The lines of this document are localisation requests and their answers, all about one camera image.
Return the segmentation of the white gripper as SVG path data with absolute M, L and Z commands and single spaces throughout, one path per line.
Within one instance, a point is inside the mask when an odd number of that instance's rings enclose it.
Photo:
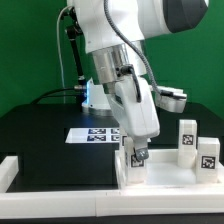
M 134 151 L 138 160 L 149 158 L 148 142 L 160 133 L 160 124 L 147 81 L 139 77 L 141 101 L 136 99 L 136 88 L 131 76 L 115 83 L 115 93 L 107 99 L 112 114 L 125 132 L 134 140 Z

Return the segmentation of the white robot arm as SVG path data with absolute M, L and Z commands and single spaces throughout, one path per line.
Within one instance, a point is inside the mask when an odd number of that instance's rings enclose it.
M 133 142 L 139 161 L 160 132 L 154 97 L 181 112 L 187 95 L 157 85 L 143 53 L 147 38 L 195 28 L 209 0 L 67 0 L 93 56 L 114 118 Z

